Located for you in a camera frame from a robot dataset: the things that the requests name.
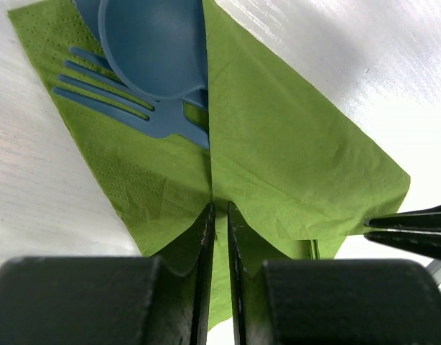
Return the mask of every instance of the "table surface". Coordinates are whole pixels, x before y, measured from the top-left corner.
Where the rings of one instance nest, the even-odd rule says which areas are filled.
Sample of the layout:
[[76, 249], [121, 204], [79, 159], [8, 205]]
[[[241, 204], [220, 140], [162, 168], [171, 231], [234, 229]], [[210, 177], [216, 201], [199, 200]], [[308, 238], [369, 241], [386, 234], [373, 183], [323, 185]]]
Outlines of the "table surface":
[[[0, 0], [0, 264], [135, 255], [24, 54]], [[441, 204], [441, 1], [218, 0], [411, 176], [402, 210]], [[350, 237], [338, 257], [414, 256]]]

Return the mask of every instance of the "blue fork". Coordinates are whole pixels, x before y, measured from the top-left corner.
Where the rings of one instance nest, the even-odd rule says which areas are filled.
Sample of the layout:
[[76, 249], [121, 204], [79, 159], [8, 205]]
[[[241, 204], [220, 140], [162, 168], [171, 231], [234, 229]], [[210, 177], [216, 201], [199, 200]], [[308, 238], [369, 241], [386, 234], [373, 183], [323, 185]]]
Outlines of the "blue fork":
[[[99, 67], [111, 70], [110, 66], [108, 66], [107, 60], [104, 57], [76, 47], [71, 48], [71, 52], [77, 56], [85, 58]], [[147, 108], [132, 101], [131, 99], [120, 96], [117, 93], [107, 91], [103, 88], [99, 88], [98, 86], [71, 78], [63, 74], [58, 76], [58, 80], [62, 81], [63, 83], [94, 93], [98, 96], [105, 97], [122, 104], [123, 106], [127, 106], [130, 109], [145, 115], [146, 118], [137, 116], [136, 114], [133, 114], [123, 108], [119, 108], [112, 104], [99, 101], [98, 99], [91, 98], [65, 88], [54, 87], [52, 91], [57, 95], [98, 111], [150, 137], [165, 138], [171, 134], [178, 134], [209, 150], [208, 133], [204, 129], [192, 123], [185, 116], [184, 105], [181, 99], [165, 99], [160, 101], [154, 100], [148, 96], [145, 96], [144, 94], [132, 91], [121, 82], [111, 79], [99, 72], [96, 72], [95, 70], [83, 67], [82, 65], [74, 63], [73, 61], [66, 60], [64, 65], [71, 70], [79, 72], [117, 90], [127, 93], [130, 96], [134, 96], [150, 106]], [[203, 104], [197, 103], [196, 100], [191, 100], [190, 103], [194, 106], [203, 108]]]

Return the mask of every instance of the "blue plastic utensil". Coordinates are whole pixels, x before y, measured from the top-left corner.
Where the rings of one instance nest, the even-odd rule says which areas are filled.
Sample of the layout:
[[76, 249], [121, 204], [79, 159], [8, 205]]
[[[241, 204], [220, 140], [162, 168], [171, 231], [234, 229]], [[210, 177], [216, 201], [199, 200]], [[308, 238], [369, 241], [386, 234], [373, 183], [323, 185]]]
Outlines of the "blue plastic utensil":
[[[95, 80], [112, 86], [120, 91], [127, 92], [129, 90], [123, 83], [106, 77], [94, 70], [90, 70], [89, 68], [85, 68], [82, 65], [69, 60], [66, 60], [64, 64], [72, 70], [94, 78]], [[141, 100], [149, 104], [149, 107], [145, 107], [114, 92], [71, 78], [67, 75], [59, 75], [58, 79], [63, 83], [94, 93], [133, 109], [136, 112], [143, 114], [145, 118], [126, 109], [99, 101], [98, 99], [85, 96], [81, 93], [67, 90], [65, 88], [54, 87], [52, 91], [59, 96], [98, 111], [150, 137], [165, 138], [171, 134], [179, 134], [195, 144], [207, 150], [209, 149], [208, 133], [185, 117], [184, 106], [180, 99], [163, 100], [158, 102], [150, 98], [142, 99], [141, 97]]]
[[101, 0], [73, 0], [78, 13], [82, 17], [94, 38], [99, 41], [98, 11]]
[[[93, 63], [101, 68], [104, 68], [105, 70], [110, 70], [111, 72], [113, 72], [112, 67], [108, 64], [108, 61], [107, 59], [105, 59], [104, 56], [97, 55], [94, 52], [90, 52], [88, 50], [84, 50], [79, 47], [71, 47], [70, 52], [82, 59], [89, 61], [90, 63]], [[149, 98], [145, 94], [143, 95], [138, 91], [131, 90], [130, 88], [127, 88], [127, 91], [125, 92], [130, 93], [137, 98]], [[181, 99], [185, 103], [192, 104], [193, 106], [196, 106], [202, 110], [206, 110], [206, 111], [208, 110], [207, 101], [200, 92], [192, 93], [190, 97], [182, 97]]]
[[207, 90], [201, 0], [102, 0], [98, 27], [107, 61], [128, 87], [154, 98]]

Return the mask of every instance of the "folded green cloth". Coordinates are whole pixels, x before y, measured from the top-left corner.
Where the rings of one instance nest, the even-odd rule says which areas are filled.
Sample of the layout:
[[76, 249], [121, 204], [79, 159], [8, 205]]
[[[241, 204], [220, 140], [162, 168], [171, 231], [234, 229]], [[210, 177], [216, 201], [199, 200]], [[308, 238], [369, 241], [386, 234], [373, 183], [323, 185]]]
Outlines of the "folded green cloth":
[[[63, 67], [63, 60], [70, 59], [97, 70], [73, 57], [69, 46], [101, 52], [71, 0], [46, 0], [9, 16], [85, 161], [142, 254], [161, 249], [207, 202], [215, 201], [212, 327], [231, 316], [226, 201], [237, 203], [248, 222], [290, 257], [332, 258], [345, 235], [363, 231], [365, 216], [398, 209], [409, 177], [214, 0], [203, 5], [210, 154], [176, 135], [147, 137], [51, 93], [51, 87], [62, 85], [56, 79], [59, 73], [94, 83]], [[186, 114], [201, 125], [208, 123], [203, 111], [187, 106]]]

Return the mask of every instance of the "green napkin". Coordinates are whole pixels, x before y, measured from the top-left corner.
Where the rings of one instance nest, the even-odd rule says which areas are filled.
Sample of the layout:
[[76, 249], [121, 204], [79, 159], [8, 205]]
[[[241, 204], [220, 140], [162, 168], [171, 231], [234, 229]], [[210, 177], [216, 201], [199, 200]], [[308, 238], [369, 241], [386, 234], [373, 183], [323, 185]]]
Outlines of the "green napkin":
[[[362, 232], [365, 215], [395, 212], [409, 179], [213, 0], [204, 1], [204, 7], [211, 157], [179, 136], [147, 137], [51, 93], [51, 87], [62, 85], [56, 80], [59, 73], [87, 80], [64, 68], [64, 59], [97, 70], [73, 57], [69, 46], [101, 52], [71, 0], [43, 1], [11, 11], [9, 17], [142, 254], [154, 254], [183, 232], [207, 202], [216, 202], [212, 327], [231, 316], [227, 200], [235, 201], [249, 223], [290, 257], [332, 258], [345, 238], [339, 235]], [[186, 114], [201, 125], [208, 123], [207, 114], [198, 109], [187, 106]]]
[[203, 6], [213, 195], [268, 240], [362, 234], [395, 212], [409, 176], [214, 0]]

